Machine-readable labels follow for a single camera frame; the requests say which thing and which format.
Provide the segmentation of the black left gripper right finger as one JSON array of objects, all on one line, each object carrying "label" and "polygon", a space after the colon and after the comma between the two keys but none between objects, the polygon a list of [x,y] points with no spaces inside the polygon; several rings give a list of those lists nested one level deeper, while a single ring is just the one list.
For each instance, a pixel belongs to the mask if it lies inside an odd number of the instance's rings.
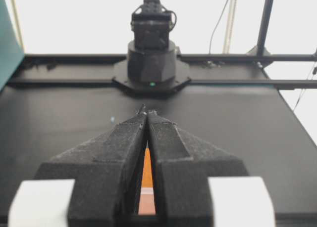
[{"label": "black left gripper right finger", "polygon": [[148,112],[149,149],[157,215],[169,227],[213,224],[209,177],[245,177],[239,157]]}]

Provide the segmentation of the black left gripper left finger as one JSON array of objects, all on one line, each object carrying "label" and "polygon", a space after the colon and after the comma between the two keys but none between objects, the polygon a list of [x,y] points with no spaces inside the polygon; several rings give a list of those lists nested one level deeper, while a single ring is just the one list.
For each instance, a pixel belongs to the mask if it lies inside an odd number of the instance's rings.
[{"label": "black left gripper left finger", "polygon": [[75,180],[67,213],[70,227],[113,227],[122,216],[138,213],[146,123],[142,105],[109,132],[39,166],[35,180]]}]

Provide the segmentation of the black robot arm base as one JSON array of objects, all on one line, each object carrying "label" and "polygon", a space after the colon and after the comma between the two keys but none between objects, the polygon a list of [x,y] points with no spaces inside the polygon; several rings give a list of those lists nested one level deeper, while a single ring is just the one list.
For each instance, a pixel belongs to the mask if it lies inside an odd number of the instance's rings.
[{"label": "black robot arm base", "polygon": [[176,20],[160,0],[143,0],[131,15],[134,40],[127,58],[114,65],[112,80],[136,93],[172,93],[190,83],[190,66],[177,58],[169,39]]}]

